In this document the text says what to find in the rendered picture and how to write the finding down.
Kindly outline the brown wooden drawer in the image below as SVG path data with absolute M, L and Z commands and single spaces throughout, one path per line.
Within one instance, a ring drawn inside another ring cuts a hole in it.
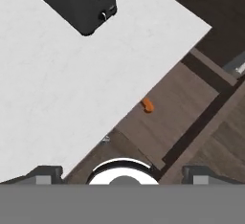
M 147 94 L 154 111 L 139 103 L 116 125 L 113 154 L 150 165 L 161 184 L 180 184 L 184 166 L 245 182 L 245 136 L 228 121 L 244 101 L 245 78 L 223 70 L 244 51 L 192 49 Z

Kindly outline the white round thing black rim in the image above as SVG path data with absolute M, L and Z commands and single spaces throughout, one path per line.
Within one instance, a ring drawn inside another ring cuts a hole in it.
M 113 158 L 97 165 L 86 181 L 87 185 L 158 185 L 150 165 L 133 158 Z

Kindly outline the orange-handled knife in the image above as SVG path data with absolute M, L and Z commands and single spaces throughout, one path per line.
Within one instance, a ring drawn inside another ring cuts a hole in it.
M 154 111 L 154 105 L 153 105 L 153 103 L 150 101 L 149 98 L 144 98 L 144 99 L 142 100 L 142 104 L 143 104 L 143 106 L 144 106 L 145 112 L 151 113 L 151 112 Z

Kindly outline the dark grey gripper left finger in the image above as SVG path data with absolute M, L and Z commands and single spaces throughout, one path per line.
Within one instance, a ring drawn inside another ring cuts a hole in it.
M 63 173 L 62 166 L 38 166 L 31 170 L 28 174 L 12 178 L 2 182 L 7 184 L 33 184 L 33 185 L 55 185 L 62 184 L 61 177 Z

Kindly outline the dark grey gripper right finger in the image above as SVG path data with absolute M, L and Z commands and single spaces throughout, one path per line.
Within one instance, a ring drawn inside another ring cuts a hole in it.
M 244 182 L 216 174 L 205 166 L 184 166 L 182 167 L 182 183 L 189 185 L 218 185 L 233 184 L 244 185 Z

